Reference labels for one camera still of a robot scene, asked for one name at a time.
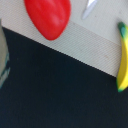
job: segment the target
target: toy banana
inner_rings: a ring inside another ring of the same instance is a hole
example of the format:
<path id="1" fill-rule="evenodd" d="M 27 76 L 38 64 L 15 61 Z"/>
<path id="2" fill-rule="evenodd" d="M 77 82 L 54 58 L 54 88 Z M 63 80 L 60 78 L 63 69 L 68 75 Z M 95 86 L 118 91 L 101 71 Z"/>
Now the toy banana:
<path id="1" fill-rule="evenodd" d="M 128 87 L 128 26 L 121 22 L 118 28 L 121 35 L 122 57 L 117 75 L 117 88 L 118 92 L 121 92 Z"/>
<path id="2" fill-rule="evenodd" d="M 8 77 L 10 71 L 10 68 L 8 67 L 8 62 L 9 52 L 0 20 L 0 88 Z"/>

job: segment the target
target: dark green surface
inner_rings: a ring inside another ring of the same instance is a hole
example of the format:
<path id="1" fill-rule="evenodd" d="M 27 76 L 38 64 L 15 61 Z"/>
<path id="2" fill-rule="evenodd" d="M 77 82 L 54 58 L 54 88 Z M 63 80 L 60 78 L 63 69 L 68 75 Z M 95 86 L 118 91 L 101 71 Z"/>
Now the dark green surface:
<path id="1" fill-rule="evenodd" d="M 116 78 L 4 29 L 11 72 L 0 128 L 127 128 L 128 89 Z"/>

